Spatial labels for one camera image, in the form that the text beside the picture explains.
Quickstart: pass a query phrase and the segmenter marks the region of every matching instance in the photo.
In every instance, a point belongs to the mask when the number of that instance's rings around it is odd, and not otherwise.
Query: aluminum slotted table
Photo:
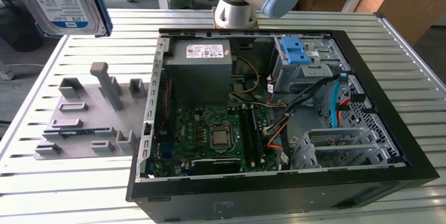
[[[106,61],[118,82],[151,79],[159,28],[210,28],[210,10],[111,9],[108,38],[63,37],[0,142],[0,222],[151,223],[124,200],[131,157],[34,159],[64,77],[98,83],[92,62]],[[446,88],[385,19],[373,14],[290,13],[261,28],[345,30],[442,178],[365,208],[258,216],[206,223],[445,223]]]

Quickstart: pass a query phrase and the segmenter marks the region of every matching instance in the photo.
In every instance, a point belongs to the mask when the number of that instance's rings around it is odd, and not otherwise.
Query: metal chassis frame
[[[277,175],[266,175],[259,177],[238,177],[238,178],[222,178],[222,179],[203,179],[203,180],[176,180],[163,182],[136,182],[136,160],[138,152],[135,152],[131,177],[128,184],[128,191],[126,199],[132,201],[135,198],[144,197],[166,197],[186,194],[207,194],[207,193],[224,193],[239,191],[255,191],[265,188],[279,189],[293,187],[337,185],[337,184],[353,184],[366,182],[399,182],[398,188],[419,186],[433,179],[438,178],[438,173],[413,137],[405,122],[402,121],[397,110],[381,88],[377,79],[373,76],[370,69],[347,37],[345,31],[337,30],[281,30],[281,29],[250,29],[250,30],[234,30],[234,29],[160,29],[162,38],[182,37],[195,38],[203,36],[211,37],[207,33],[216,34],[223,38],[228,36],[228,33],[241,34],[242,36],[253,36],[254,33],[270,33],[270,34],[299,34],[299,33],[329,33],[334,38],[341,52],[343,53],[347,62],[353,68],[359,83],[365,89],[369,100],[373,104],[379,118],[385,124],[387,132],[397,144],[397,147],[407,162],[406,167],[389,168],[389,169],[370,169],[355,171],[331,171],[321,173],[281,173],[282,177]],[[379,195],[362,202],[363,206],[378,198],[389,195],[395,191],[395,187],[387,191],[381,192]]]

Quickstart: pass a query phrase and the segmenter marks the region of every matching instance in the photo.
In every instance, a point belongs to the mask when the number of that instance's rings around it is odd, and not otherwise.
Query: orange wire
[[[347,98],[345,101],[339,103],[339,105],[350,105],[351,98]],[[337,119],[338,119],[338,127],[341,127],[341,111],[337,112]]]
[[[289,123],[289,121],[290,121],[290,120],[287,120],[287,121],[285,122],[285,124],[281,126],[279,130],[278,130],[277,133],[274,134],[273,138],[270,139],[270,141],[269,141],[269,143],[267,143],[267,145],[266,145],[267,147],[282,148],[281,146],[271,145],[271,143],[273,143],[274,139],[278,137],[279,133],[282,132],[285,126],[286,126],[287,123]]]

